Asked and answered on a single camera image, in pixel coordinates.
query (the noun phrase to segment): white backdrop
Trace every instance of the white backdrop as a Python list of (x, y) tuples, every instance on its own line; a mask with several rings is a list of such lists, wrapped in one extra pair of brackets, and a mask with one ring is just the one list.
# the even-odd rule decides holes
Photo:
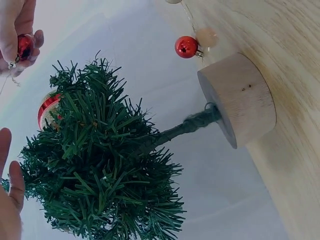
[[(0, 127), (12, 131), (9, 159), (15, 159), (26, 144), (26, 136), (38, 130), (39, 104), (50, 90), (49, 77), (55, 73), (51, 65), (56, 60), (64, 65), (73, 60), (81, 66), (101, 50), (101, 57), (112, 60), (116, 67), (122, 66), (120, 76), (127, 80), (126, 93), (133, 102), (143, 97), (143, 107), (155, 114), (153, 122), (160, 130), (204, 108), (206, 101), (194, 61), (176, 56), (173, 46), (178, 36), (150, 1), (130, 0), (128, 5), (128, 0), (126, 4), (121, 0), (91, 0), (91, 4), (72, 0), (69, 11), (66, 5), (64, 11), (58, 5), (65, 1), (44, 2), (57, 4), (52, 3), (52, 7), (61, 10), (61, 25), (46, 26), (43, 21), (50, 16), (39, 11), (44, 3), (38, 4), (36, 20), (54, 39), (46, 42), (45, 54), (36, 66), (18, 79), (21, 88), (8, 84), (6, 93), (0, 96)], [(79, 4), (70, 16), (75, 2)], [(174, 153), (172, 159), (184, 167), (183, 175), (176, 179), (187, 210), (180, 240), (288, 239), (248, 152), (244, 148), (233, 150), (216, 125), (180, 136), (168, 147)], [(25, 203), (23, 240), (74, 239), (52, 230), (40, 208), (32, 200)]]

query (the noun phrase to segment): shiny red ornament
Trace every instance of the shiny red ornament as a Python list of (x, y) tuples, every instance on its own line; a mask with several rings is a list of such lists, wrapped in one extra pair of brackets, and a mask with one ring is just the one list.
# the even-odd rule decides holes
[(191, 36), (182, 36), (175, 42), (175, 52), (184, 59), (197, 55), (198, 42)]
[(34, 38), (29, 34), (21, 34), (18, 36), (18, 61), (27, 60), (35, 48)]

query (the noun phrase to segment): light wood table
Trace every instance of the light wood table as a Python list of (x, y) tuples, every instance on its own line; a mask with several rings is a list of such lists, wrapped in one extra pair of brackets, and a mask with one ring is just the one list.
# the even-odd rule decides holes
[[(247, 148), (289, 237), (320, 239), (320, 0), (182, 0), (182, 5), (189, 19), (175, 16), (175, 29), (185, 34), (190, 29), (183, 21), (190, 21), (195, 31), (211, 27), (219, 38), (197, 60), (199, 69), (240, 52), (264, 76), (277, 123)], [(167, 6), (167, 17), (169, 8), (175, 7)]]

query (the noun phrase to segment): artificial pine branch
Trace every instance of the artificial pine branch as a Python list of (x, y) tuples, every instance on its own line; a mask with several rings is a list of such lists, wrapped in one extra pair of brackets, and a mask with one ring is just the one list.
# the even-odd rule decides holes
[(43, 205), (52, 227), (90, 240), (174, 240), (183, 202), (172, 154), (156, 147), (220, 118), (215, 105), (159, 132), (141, 102), (124, 95), (123, 79), (106, 59), (83, 69), (55, 68), (61, 94), (53, 124), (21, 151), (26, 197)]

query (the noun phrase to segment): round wooden stand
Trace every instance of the round wooden stand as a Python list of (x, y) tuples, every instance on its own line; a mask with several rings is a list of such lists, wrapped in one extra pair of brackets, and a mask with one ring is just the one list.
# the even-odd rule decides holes
[(198, 79), (208, 102), (217, 104), (218, 122), (234, 149), (262, 137), (276, 125), (270, 90), (257, 67), (236, 53), (205, 67)]

